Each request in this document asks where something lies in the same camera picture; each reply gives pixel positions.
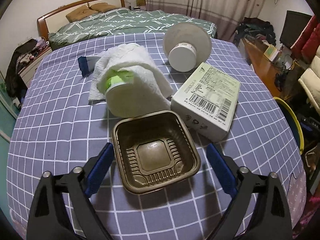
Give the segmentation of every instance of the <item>white cardboard box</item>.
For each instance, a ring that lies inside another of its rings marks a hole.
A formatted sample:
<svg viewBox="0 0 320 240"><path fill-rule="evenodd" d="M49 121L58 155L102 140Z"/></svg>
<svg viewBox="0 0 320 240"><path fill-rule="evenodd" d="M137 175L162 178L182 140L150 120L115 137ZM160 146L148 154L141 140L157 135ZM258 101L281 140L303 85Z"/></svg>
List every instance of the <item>white cardboard box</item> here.
<svg viewBox="0 0 320 240"><path fill-rule="evenodd" d="M240 82L207 64L192 73L171 99L171 110L185 124L212 142L228 133L236 109Z"/></svg>

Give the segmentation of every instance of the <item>square plastic container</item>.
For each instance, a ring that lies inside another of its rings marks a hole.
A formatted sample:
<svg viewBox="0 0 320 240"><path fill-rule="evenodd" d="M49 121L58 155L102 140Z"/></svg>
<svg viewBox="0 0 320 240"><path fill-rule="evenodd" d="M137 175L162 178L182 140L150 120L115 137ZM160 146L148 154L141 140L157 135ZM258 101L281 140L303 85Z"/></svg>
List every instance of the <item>square plastic container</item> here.
<svg viewBox="0 0 320 240"><path fill-rule="evenodd" d="M134 194L184 180L200 168L190 133L172 111L122 120L113 128L112 140L122 183Z"/></svg>

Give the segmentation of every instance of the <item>bed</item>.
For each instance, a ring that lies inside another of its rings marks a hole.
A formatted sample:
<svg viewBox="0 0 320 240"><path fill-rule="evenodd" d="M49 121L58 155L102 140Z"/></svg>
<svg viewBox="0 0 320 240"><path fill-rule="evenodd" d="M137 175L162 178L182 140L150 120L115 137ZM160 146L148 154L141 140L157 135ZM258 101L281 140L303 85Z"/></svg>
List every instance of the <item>bed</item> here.
<svg viewBox="0 0 320 240"><path fill-rule="evenodd" d="M105 102L88 103L92 75L83 78L80 56L100 53L122 43L147 48L176 91L190 73L172 69L164 55L164 33L118 34L75 43L52 52L40 64L17 119L9 149L7 194L12 219L25 232L33 193L44 171L54 174L83 166L96 156L120 120ZM212 39L207 63L241 82L228 136L217 144L239 166L263 175L278 173L291 211L292 225L300 218L306 178L292 132L265 85L231 43ZM114 239L188 239L208 236L231 201L205 157L209 141L190 130L201 157L199 172L190 179L145 195L122 186L114 161L97 194L90 199ZM67 194L65 205L76 233L83 235ZM239 233L247 227L256 196L251 198Z"/></svg>
<svg viewBox="0 0 320 240"><path fill-rule="evenodd" d="M105 13L97 13L83 20L69 23L66 14L86 5L90 8L96 3L107 2L119 7ZM215 37L217 27L214 23L191 18L181 14L169 14L161 10L131 11L124 8L124 0L82 0L62 6L38 19L40 35L49 41L52 50L93 38L124 33L165 32L175 23L192 22L204 28Z"/></svg>

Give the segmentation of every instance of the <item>purple plaid bed sheet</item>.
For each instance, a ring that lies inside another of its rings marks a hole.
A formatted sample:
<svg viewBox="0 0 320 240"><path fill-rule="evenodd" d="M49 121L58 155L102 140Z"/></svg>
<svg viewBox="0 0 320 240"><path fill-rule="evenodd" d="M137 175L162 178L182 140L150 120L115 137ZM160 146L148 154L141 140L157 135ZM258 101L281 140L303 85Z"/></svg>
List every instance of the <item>purple plaid bed sheet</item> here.
<svg viewBox="0 0 320 240"><path fill-rule="evenodd" d="M105 102L88 104L92 76L82 78L77 58L136 42L148 49L176 91L190 73L170 67L162 48L163 35L102 37L64 47L44 58L17 119L8 158L9 207L13 218L24 227L41 174L47 170L63 174L83 166L112 141L111 130L120 120L108 111ZM303 170L302 162L292 132L271 94L229 42L212 39L207 63L241 82L230 132L218 146L239 166L263 175L277 172L288 191L291 177L297 178ZM192 130L191 134L201 156L200 171L159 191L146 195L127 192L113 162L91 202L114 239L204 239L217 225L231 198L223 192L205 157L209 141ZM67 194L64 200L75 231L83 235ZM248 225L255 201L253 195L239 232Z"/></svg>

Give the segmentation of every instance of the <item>headboard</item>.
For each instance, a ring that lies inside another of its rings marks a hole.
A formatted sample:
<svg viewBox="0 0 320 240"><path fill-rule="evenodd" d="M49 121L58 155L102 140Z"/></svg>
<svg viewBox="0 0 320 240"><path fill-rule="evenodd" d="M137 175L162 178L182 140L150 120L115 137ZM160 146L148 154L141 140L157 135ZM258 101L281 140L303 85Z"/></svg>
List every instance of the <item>headboard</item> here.
<svg viewBox="0 0 320 240"><path fill-rule="evenodd" d="M50 32L56 32L61 27L69 23L69 21L66 18L66 15L68 13L83 5L87 5L89 7L90 5L101 2L106 2L115 6L124 7L124 0L81 0L78 2L61 6L58 9L41 16L37 20L40 36L48 40L48 34Z"/></svg>

